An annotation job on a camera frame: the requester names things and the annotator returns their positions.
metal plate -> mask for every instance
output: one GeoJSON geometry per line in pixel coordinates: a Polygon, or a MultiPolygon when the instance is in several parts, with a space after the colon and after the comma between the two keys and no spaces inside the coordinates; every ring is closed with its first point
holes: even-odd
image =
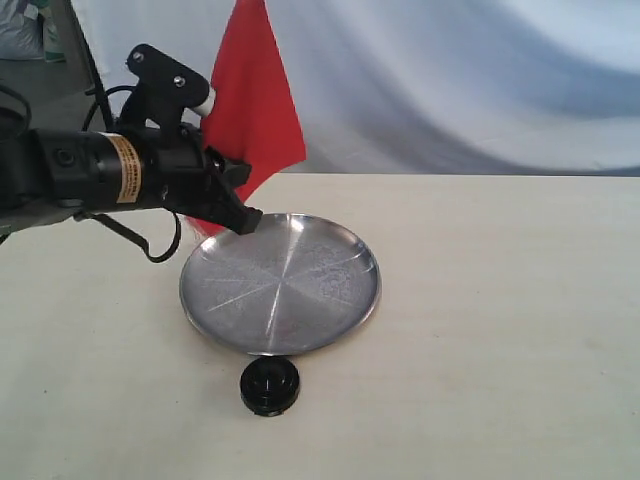
{"type": "Polygon", "coordinates": [[[180,297],[207,337],[254,355],[295,355],[364,322],[380,293],[378,264],[340,225],[265,215],[257,231],[224,232],[191,254],[180,297]]]}

white table surface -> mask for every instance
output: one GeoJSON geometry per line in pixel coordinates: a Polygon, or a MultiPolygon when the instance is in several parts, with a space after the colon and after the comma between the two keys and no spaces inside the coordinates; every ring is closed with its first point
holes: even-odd
{"type": "MultiPolygon", "coordinates": [[[[2,479],[640,477],[640,179],[280,175],[265,211],[328,217],[378,258],[354,335],[295,359],[252,415],[249,358],[152,265],[85,222],[0,248],[2,479]]],[[[121,215],[164,248],[166,212],[121,215]]]]}

